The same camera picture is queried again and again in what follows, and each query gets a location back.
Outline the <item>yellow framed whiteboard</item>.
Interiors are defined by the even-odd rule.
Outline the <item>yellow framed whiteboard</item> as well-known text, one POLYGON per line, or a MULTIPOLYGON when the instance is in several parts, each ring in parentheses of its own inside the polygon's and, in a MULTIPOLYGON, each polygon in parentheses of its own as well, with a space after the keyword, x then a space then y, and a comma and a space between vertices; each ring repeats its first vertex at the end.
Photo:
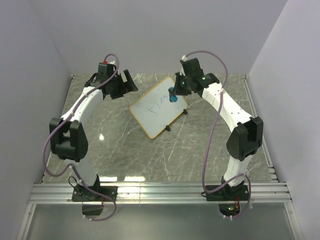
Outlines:
POLYGON ((188 108, 184 97, 177 102, 169 101, 169 88, 174 85, 173 78, 168 76, 129 107, 131 114, 150 139, 156 138, 188 108))

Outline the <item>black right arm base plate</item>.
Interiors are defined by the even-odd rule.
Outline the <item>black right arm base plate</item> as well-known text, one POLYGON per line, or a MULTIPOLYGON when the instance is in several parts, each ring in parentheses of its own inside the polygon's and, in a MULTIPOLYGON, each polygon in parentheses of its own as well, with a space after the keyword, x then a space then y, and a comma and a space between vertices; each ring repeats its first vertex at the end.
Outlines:
POLYGON ((208 202, 228 202, 228 201, 247 201, 251 194, 247 185, 240 184, 238 186, 230 187, 228 184, 218 191, 213 193, 206 193, 203 191, 201 196, 206 198, 208 202))

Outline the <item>blue whiteboard eraser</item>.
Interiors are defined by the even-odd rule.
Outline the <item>blue whiteboard eraser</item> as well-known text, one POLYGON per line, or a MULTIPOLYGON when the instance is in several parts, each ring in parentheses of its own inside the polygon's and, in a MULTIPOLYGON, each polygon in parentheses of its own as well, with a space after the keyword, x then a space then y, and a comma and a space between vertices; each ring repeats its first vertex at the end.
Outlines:
POLYGON ((178 97, 175 95, 175 88, 174 87, 170 87, 168 89, 168 92, 169 92, 169 101, 171 103, 175 103, 178 101, 178 97))

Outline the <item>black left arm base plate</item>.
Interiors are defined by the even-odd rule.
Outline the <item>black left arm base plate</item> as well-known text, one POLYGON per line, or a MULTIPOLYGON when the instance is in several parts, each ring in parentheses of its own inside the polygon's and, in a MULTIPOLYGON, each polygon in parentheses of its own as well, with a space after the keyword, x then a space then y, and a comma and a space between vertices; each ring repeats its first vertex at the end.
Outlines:
POLYGON ((95 189, 98 194, 93 193, 92 191, 86 189, 82 185, 77 185, 73 189, 73 194, 71 200, 73 202, 110 202, 111 200, 107 199, 107 197, 112 200, 116 200, 118 194, 117 186, 100 186, 98 189, 95 189))

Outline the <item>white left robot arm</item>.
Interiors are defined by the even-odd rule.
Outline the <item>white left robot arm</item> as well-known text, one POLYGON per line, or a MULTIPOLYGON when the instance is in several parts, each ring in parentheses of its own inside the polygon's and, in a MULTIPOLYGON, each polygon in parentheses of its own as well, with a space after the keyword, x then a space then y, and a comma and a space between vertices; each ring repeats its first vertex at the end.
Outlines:
POLYGON ((84 126, 92 112, 107 97, 122 98, 129 92, 138 91, 130 72, 123 74, 114 70, 114 65, 94 73, 84 84, 80 97, 73 106, 60 118, 49 122, 49 137, 44 148, 50 148, 54 155, 63 160, 65 168, 71 168, 80 186, 84 187, 83 195, 89 201, 96 201, 101 196, 99 177, 86 158, 89 143, 84 126))

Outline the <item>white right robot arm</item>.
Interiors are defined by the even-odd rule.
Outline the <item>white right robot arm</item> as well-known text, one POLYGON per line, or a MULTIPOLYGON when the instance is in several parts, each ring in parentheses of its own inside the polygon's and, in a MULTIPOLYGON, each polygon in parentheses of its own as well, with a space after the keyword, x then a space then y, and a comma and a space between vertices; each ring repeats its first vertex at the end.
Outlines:
POLYGON ((248 165, 262 146, 264 122, 260 117, 253 117, 243 110, 236 101, 225 91, 224 85, 212 74, 181 74, 176 73, 174 87, 169 90, 169 100, 176 102, 178 96, 197 93, 216 111, 214 124, 222 118, 227 124, 230 136, 226 143, 229 153, 227 170, 222 177, 222 183, 210 190, 203 183, 204 192, 209 195, 220 190, 222 197, 232 200, 238 195, 238 187, 248 179, 246 175, 248 165))

